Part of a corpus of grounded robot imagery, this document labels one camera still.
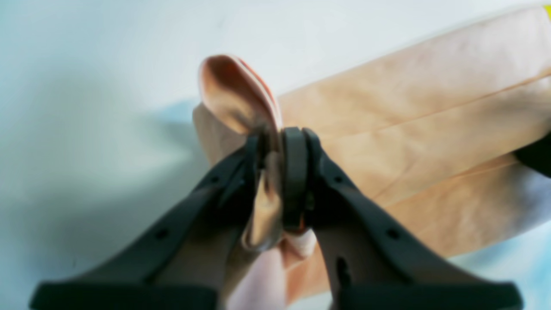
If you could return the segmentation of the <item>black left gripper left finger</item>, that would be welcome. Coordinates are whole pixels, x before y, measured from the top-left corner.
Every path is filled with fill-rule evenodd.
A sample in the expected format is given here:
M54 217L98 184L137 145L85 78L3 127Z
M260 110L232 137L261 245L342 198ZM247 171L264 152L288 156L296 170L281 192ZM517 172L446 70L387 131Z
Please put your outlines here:
M32 310L222 310L226 263L253 209L263 137L216 164L192 192L98 267L44 281Z

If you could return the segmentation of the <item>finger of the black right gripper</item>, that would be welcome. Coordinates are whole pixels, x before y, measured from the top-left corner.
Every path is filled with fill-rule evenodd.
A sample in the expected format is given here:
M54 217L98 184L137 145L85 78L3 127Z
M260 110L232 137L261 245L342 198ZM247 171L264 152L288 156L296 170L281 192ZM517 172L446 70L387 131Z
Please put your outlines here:
M526 167L551 178L551 133L515 151L516 159Z

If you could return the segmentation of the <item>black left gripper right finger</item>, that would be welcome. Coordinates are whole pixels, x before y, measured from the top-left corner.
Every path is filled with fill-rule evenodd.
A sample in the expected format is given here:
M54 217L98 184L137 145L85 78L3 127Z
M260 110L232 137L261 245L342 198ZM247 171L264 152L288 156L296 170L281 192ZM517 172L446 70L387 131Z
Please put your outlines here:
M283 227L313 230L333 310L521 310L515 284L492 282L428 249L366 198L310 129L282 131Z

